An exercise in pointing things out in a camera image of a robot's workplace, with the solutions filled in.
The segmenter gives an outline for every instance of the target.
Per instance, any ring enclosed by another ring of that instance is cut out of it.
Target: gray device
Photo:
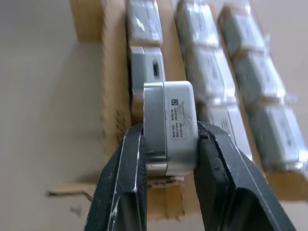
[[[144,84],[148,175],[185,176],[197,167],[198,125],[188,81]]]
[[[192,44],[220,46],[215,19],[208,4],[182,1],[175,19],[182,54]]]
[[[163,43],[163,32],[156,1],[128,0],[128,39]]]
[[[231,58],[240,50],[264,51],[267,48],[261,30],[252,15],[231,10],[220,18],[218,23]]]
[[[249,52],[233,68],[245,105],[285,97],[285,87],[270,55]]]
[[[193,46],[185,57],[185,69],[196,103],[236,101],[233,76],[222,48]]]
[[[252,161],[252,152],[238,105],[206,107],[198,113],[198,120],[216,125],[229,133],[236,146]]]
[[[308,150],[291,108],[268,105],[249,114],[262,165],[266,171],[305,167]]]
[[[143,98],[143,85],[165,81],[164,60],[158,47],[130,47],[131,82],[134,97]]]

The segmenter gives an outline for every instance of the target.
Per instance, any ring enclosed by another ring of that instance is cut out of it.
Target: beige floor
[[[304,0],[255,1],[277,68],[298,96],[294,110],[306,140],[307,7]],[[100,56],[100,46],[77,43],[67,0],[1,1],[0,230],[83,229],[87,200],[50,199],[45,191],[101,170]],[[283,206],[307,230],[308,205]],[[149,230],[202,230],[202,222],[162,221]]]

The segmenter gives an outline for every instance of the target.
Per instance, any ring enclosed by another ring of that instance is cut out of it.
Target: qr code
[[[171,100],[171,106],[178,106],[179,105],[179,100],[178,99],[172,99]]]

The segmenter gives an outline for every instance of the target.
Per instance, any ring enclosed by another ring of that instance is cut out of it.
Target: clear plastic wrap
[[[222,48],[192,46],[185,55],[186,78],[193,86],[195,101],[235,103],[235,84]]]
[[[205,1],[180,1],[175,19],[183,55],[192,44],[220,46],[215,13]]]
[[[225,6],[218,24],[232,59],[245,51],[268,52],[269,41],[263,36],[248,1],[242,7]]]
[[[245,53],[233,63],[233,69],[246,107],[257,102],[283,104],[295,99],[286,93],[270,55]]]
[[[308,149],[293,110],[267,105],[248,116],[264,170],[300,171],[307,176]]]
[[[252,160],[246,130],[238,105],[207,106],[198,112],[198,120],[216,125],[229,133],[236,146]]]
[[[128,40],[161,45],[163,33],[155,0],[128,0]]]

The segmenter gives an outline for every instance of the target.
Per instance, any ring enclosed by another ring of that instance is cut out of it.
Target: cardboard box
[[[174,20],[177,3],[177,0],[157,0],[164,38],[161,50],[167,81],[186,80]],[[131,126],[125,30],[126,1],[107,0],[104,9],[101,117],[104,153],[110,158]],[[243,104],[240,108],[255,163],[260,167]],[[298,174],[273,174],[268,176],[268,181],[282,200],[308,200],[308,185]],[[84,194],[91,201],[95,185],[95,182],[90,185],[80,183],[63,185],[49,191],[49,195]],[[148,221],[180,219],[193,214],[200,214],[193,173],[186,176],[182,184],[149,190]]]

